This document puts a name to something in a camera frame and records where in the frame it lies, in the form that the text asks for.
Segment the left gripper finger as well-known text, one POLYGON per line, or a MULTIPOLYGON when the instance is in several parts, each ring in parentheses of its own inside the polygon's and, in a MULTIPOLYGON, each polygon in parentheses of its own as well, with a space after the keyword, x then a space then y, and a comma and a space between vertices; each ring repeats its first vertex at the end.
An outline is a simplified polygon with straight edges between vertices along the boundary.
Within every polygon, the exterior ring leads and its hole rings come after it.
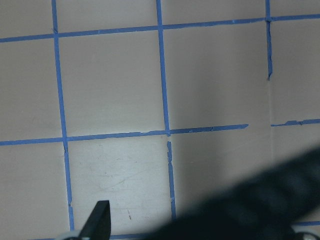
POLYGON ((99 200, 83 228, 79 240, 109 240, 111 237, 111 210, 108 200, 99 200))

